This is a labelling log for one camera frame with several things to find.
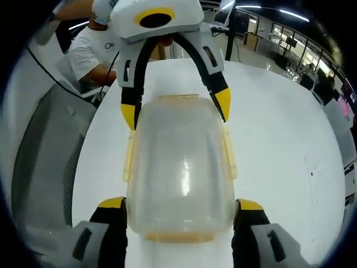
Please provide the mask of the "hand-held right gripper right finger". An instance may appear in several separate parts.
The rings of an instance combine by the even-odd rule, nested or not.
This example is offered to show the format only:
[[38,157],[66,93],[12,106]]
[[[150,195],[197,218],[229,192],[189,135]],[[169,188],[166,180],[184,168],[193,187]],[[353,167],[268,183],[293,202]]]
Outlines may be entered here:
[[233,223],[234,267],[310,267],[300,244],[279,224],[271,223],[263,207],[237,199]]

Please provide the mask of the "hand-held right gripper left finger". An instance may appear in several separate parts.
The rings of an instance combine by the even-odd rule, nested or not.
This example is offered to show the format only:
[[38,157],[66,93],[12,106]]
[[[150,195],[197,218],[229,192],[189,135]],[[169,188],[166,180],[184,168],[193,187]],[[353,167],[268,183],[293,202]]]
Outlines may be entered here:
[[110,198],[63,235],[62,266],[125,267],[127,246],[126,198]]

